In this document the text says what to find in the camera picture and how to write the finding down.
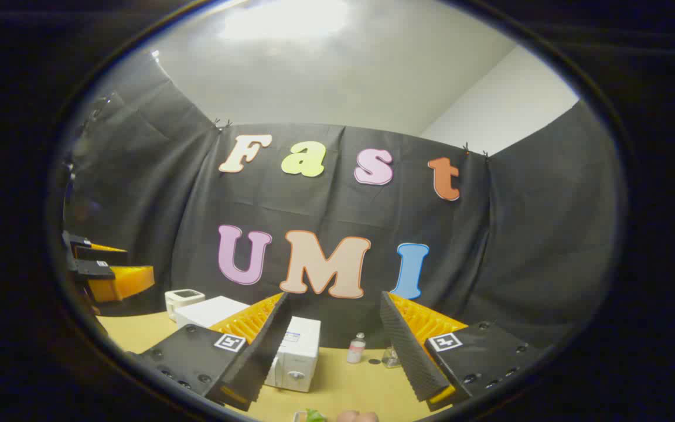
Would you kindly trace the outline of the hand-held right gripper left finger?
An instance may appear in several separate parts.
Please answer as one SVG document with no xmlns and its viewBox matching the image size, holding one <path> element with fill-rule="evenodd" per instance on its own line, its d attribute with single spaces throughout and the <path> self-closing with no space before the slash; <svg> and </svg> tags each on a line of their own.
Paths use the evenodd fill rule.
<svg viewBox="0 0 675 422">
<path fill-rule="evenodd" d="M 291 294 L 281 292 L 209 328 L 185 324 L 144 352 L 129 355 L 167 383 L 247 411 L 259 398 L 291 318 Z"/>
</svg>

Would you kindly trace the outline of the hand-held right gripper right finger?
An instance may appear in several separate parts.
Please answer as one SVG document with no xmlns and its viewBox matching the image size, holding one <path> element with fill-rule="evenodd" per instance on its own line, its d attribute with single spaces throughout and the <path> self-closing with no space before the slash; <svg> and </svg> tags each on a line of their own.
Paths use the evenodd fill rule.
<svg viewBox="0 0 675 422">
<path fill-rule="evenodd" d="M 387 291 L 380 319 L 416 398 L 431 411 L 505 386 L 543 355 L 493 322 L 461 323 Z"/>
</svg>

